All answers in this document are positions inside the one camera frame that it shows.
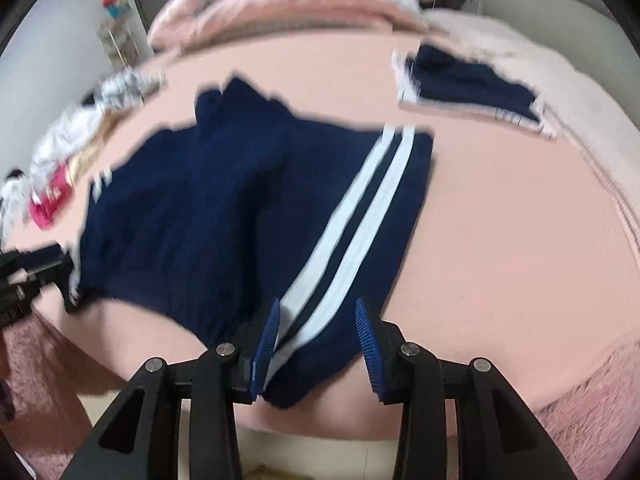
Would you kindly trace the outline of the navy shorts with white stripes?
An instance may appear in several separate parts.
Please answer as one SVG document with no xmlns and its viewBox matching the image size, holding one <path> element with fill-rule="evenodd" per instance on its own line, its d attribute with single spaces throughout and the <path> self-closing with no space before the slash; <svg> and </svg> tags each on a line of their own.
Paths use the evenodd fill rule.
<svg viewBox="0 0 640 480">
<path fill-rule="evenodd" d="M 126 301 L 215 347 L 277 301 L 262 395 L 292 408 L 356 358 L 357 302 L 390 298 L 432 151 L 412 125 L 316 122 L 233 78 L 91 182 L 65 307 Z"/>
</svg>

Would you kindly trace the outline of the navy garment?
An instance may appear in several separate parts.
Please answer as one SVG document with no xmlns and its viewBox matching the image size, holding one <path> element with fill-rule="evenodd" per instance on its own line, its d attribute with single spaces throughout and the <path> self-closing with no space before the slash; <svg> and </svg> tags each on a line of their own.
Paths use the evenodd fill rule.
<svg viewBox="0 0 640 480">
<path fill-rule="evenodd" d="M 416 96 L 424 101 L 474 105 L 489 108 L 500 118 L 540 123 L 534 109 L 536 94 L 502 78 L 489 65 L 421 44 L 415 56 L 405 59 L 404 69 Z"/>
</svg>

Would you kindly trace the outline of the magenta pink garment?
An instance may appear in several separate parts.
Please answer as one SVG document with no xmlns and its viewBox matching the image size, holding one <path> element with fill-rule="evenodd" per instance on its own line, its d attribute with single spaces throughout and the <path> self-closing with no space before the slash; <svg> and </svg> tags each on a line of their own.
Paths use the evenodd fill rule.
<svg viewBox="0 0 640 480">
<path fill-rule="evenodd" d="M 28 203 L 30 218 L 39 229 L 54 225 L 56 215 L 66 206 L 74 194 L 73 179 L 68 163 L 58 165 L 51 179 L 41 192 L 33 192 Z"/>
</svg>

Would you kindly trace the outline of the pink fuzzy sleeve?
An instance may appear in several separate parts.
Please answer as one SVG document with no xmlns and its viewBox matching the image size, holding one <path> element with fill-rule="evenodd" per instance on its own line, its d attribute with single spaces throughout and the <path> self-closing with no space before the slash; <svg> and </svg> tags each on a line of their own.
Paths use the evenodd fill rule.
<svg viewBox="0 0 640 480">
<path fill-rule="evenodd" d="M 88 437 L 80 398 L 123 384 L 38 314 L 1 331 L 1 429 L 39 479 L 60 478 Z"/>
</svg>

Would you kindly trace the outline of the cream yellow garment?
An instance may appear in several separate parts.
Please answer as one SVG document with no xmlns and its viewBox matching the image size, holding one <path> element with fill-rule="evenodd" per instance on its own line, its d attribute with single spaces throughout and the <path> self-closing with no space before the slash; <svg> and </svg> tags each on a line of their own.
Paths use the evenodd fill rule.
<svg viewBox="0 0 640 480">
<path fill-rule="evenodd" d="M 71 186 L 75 186 L 96 161 L 121 120 L 117 114 L 105 115 L 89 142 L 67 159 L 66 180 Z"/>
</svg>

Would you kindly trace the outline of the white garment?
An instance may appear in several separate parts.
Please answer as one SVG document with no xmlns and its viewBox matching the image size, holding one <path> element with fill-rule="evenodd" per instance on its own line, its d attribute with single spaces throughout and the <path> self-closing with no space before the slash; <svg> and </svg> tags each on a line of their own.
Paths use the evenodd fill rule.
<svg viewBox="0 0 640 480">
<path fill-rule="evenodd" d="M 32 152 L 28 173 L 32 187 L 42 191 L 58 166 L 93 139 L 104 118 L 105 112 L 99 106 L 72 104 L 66 107 Z"/>
</svg>

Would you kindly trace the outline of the pink bed sheet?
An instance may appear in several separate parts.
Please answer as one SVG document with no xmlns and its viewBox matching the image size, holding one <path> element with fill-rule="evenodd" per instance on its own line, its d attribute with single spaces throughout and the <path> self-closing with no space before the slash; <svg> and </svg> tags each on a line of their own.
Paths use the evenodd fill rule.
<svg viewBox="0 0 640 480">
<path fill-rule="evenodd" d="M 639 338 L 639 271 L 610 193 L 574 144 L 400 108 L 390 56 L 414 35 L 294 32 L 153 58 L 167 84 L 96 161 L 116 166 L 203 88 L 238 74 L 296 112 L 431 130 L 425 204 L 385 315 L 435 356 L 484 356 L 536 410 Z"/>
</svg>

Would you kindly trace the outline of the grey patterned crumpled garment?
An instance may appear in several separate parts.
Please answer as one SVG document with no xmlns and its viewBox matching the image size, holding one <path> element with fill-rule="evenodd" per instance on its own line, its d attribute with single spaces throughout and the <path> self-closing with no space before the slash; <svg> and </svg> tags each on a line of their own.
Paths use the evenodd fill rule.
<svg viewBox="0 0 640 480">
<path fill-rule="evenodd" d="M 165 82 L 162 73 L 146 74 L 126 67 L 105 79 L 93 93 L 93 99 L 104 110 L 130 110 L 143 105 Z"/>
</svg>

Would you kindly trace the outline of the white shelf rack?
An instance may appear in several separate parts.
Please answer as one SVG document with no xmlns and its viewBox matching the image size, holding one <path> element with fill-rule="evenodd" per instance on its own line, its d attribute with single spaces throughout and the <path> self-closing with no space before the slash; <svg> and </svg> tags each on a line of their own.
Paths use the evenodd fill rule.
<svg viewBox="0 0 640 480">
<path fill-rule="evenodd" d="M 136 66 L 141 58 L 129 18 L 108 18 L 96 32 L 113 70 Z"/>
</svg>

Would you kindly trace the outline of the red blue plush toy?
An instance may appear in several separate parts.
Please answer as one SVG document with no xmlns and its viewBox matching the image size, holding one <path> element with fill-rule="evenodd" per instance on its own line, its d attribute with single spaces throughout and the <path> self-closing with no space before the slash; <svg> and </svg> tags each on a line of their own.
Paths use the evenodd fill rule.
<svg viewBox="0 0 640 480">
<path fill-rule="evenodd" d="M 127 0 L 102 0 L 102 6 L 113 20 L 123 18 L 130 12 L 130 4 Z"/>
</svg>

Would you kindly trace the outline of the beige knitted blanket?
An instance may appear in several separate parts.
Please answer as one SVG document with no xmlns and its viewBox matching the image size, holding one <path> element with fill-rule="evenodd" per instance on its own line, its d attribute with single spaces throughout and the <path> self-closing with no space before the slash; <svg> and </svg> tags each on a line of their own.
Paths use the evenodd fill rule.
<svg viewBox="0 0 640 480">
<path fill-rule="evenodd" d="M 639 130 L 612 96 L 563 55 L 502 21 L 447 9 L 427 10 L 423 18 L 463 53 L 541 97 L 544 117 L 570 137 L 613 194 L 637 247 Z"/>
</svg>

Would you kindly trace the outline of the grey green headboard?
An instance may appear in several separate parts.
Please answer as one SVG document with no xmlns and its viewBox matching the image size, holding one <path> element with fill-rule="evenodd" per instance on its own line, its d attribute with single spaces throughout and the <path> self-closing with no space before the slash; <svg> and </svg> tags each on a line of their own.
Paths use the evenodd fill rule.
<svg viewBox="0 0 640 480">
<path fill-rule="evenodd" d="M 480 10 L 580 68 L 639 61 L 620 25 L 577 0 L 480 0 Z"/>
</svg>

